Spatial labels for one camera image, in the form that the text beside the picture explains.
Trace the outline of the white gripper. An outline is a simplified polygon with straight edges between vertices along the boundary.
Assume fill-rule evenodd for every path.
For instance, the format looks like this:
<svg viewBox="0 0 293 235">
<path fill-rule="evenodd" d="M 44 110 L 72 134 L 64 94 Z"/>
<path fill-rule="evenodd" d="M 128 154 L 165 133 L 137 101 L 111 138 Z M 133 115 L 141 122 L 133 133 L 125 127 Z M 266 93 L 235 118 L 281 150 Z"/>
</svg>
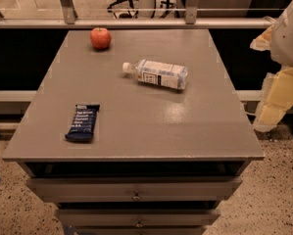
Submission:
<svg viewBox="0 0 293 235">
<path fill-rule="evenodd" d="M 271 58 L 283 65 L 277 74 L 269 72 L 265 77 L 255 111 L 254 129 L 269 132 L 293 107 L 293 0 L 273 26 L 252 40 L 250 48 L 270 50 Z"/>
</svg>

